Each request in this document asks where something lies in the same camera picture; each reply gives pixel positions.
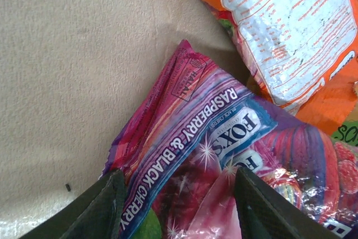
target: candy bag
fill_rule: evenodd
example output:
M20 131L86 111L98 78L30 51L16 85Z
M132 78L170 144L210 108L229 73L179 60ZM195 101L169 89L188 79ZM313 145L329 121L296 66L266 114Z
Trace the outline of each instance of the candy bag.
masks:
M356 238L357 154L183 41L114 140L103 173L120 168L128 187L121 238L239 238L239 166L332 232Z
M203 1L265 99L329 135L341 126L357 101L358 0Z

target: floor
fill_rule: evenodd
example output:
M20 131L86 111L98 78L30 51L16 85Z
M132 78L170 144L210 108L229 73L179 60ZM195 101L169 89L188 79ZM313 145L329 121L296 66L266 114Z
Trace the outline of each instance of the floor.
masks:
M184 38L246 76L199 0L0 0L0 239L20 237L98 179Z

